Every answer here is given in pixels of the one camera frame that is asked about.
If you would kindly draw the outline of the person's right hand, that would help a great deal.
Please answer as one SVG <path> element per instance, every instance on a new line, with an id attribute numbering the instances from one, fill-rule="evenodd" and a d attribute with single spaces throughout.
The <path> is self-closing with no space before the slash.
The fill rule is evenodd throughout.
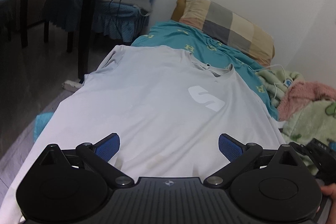
<path id="1" fill-rule="evenodd" d="M 332 206 L 326 224 L 336 224 L 336 184 L 320 186 L 322 194 L 329 196 L 332 200 Z"/>

